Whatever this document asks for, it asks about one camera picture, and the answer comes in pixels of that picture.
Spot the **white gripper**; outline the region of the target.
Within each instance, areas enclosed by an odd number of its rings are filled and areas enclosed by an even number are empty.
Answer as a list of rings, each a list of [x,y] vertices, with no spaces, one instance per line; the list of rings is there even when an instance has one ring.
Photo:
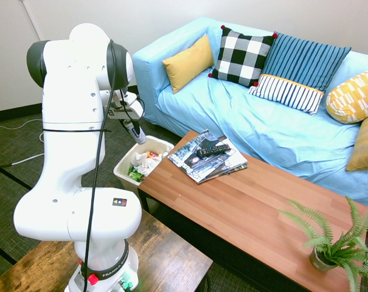
[[[133,133],[135,136],[140,136],[141,128],[137,120],[143,117],[144,109],[137,95],[133,92],[115,92],[111,103],[108,103],[109,95],[109,92],[103,93],[103,106],[104,110],[108,112],[108,117],[118,119],[124,129],[127,129],[125,120],[132,119]]]

